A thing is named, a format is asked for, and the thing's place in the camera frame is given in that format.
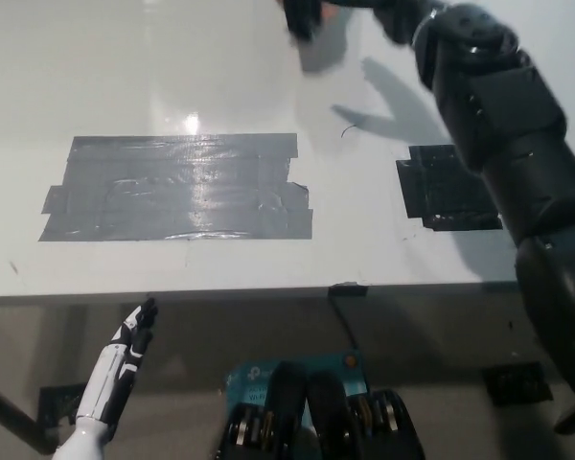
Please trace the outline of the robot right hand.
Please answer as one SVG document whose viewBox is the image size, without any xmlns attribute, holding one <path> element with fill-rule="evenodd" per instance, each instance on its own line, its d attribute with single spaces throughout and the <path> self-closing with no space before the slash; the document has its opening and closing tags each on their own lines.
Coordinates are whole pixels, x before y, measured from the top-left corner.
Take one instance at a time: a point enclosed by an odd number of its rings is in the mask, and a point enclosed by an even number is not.
<svg viewBox="0 0 575 460">
<path fill-rule="evenodd" d="M 398 45 L 410 45 L 418 27 L 448 5 L 432 0 L 348 0 L 330 4 L 372 10 L 385 34 Z"/>
</svg>

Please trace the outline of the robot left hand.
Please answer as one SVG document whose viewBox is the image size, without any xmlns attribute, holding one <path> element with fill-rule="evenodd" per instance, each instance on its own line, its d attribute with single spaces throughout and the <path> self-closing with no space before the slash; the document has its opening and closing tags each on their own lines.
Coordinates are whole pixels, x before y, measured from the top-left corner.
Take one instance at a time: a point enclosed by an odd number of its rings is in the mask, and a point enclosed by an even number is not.
<svg viewBox="0 0 575 460">
<path fill-rule="evenodd" d="M 155 300 L 149 298 L 121 323 L 99 355 L 80 399 L 78 419 L 117 426 L 152 340 L 157 313 Z"/>
</svg>

